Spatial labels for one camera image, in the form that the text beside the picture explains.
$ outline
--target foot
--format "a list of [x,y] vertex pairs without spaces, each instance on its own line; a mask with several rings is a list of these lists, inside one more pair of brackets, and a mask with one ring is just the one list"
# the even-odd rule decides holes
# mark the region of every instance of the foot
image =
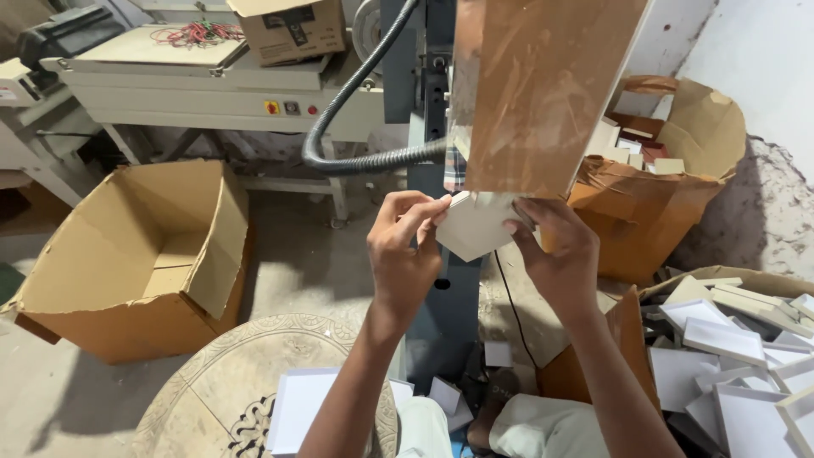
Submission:
[[492,452],[489,448],[489,432],[492,425],[509,399],[519,392],[520,380],[513,370],[502,368],[489,377],[486,399],[478,412],[478,418],[475,418],[466,432],[466,440],[476,455],[483,456]]

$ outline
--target flexible conduit hose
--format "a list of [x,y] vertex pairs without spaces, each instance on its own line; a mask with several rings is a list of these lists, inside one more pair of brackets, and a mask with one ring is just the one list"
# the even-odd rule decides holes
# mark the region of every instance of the flexible conduit hose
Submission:
[[305,136],[305,143],[303,144],[303,162],[313,167],[314,169],[322,172],[327,176],[344,176],[344,175],[358,175],[358,174],[378,174],[387,172],[389,170],[400,169],[407,165],[416,164],[418,162],[431,161],[436,158],[444,157],[446,153],[446,140],[439,139],[433,140],[427,144],[418,147],[408,147],[396,149],[393,151],[379,152],[370,156],[353,157],[349,159],[336,159],[329,160],[322,157],[320,152],[320,139],[325,134],[328,125],[333,121],[334,116],[345,105],[353,92],[359,87],[362,81],[370,74],[373,67],[390,49],[396,37],[399,36],[401,30],[404,29],[407,19],[413,13],[413,10],[418,5],[418,0],[407,0],[404,6],[399,11],[396,21],[393,26],[387,31],[382,38],[382,41],[376,46],[373,52],[370,53],[365,62],[359,69],[348,79],[348,82],[342,86],[339,93],[328,104],[325,110],[314,123],[308,135]]

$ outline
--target white pants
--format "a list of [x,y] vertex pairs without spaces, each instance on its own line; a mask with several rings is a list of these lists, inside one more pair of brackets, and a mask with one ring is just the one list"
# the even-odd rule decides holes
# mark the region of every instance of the white pants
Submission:
[[[429,398],[398,408],[397,458],[453,458],[447,417]],[[514,396],[489,433],[489,446],[509,458],[610,458],[593,406],[576,401]]]

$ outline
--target hand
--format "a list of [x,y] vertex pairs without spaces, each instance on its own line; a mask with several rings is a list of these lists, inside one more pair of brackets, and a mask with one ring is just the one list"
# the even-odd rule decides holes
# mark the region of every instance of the hand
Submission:
[[592,318],[598,312],[599,237],[562,200],[519,198],[514,204],[557,245],[546,253],[526,225],[512,220],[503,223],[520,248],[537,291],[566,330]]
[[[418,191],[387,194],[367,236],[375,292],[371,311],[377,327],[406,332],[441,269],[435,225],[446,216],[451,196],[435,200]],[[416,236],[418,249],[409,243]]]

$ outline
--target fingernail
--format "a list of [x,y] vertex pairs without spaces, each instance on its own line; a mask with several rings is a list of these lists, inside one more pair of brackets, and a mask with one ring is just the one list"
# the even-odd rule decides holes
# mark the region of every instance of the fingernail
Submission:
[[514,221],[504,221],[503,228],[506,229],[506,232],[509,232],[511,235],[514,235],[514,233],[517,232],[517,225],[514,224]]

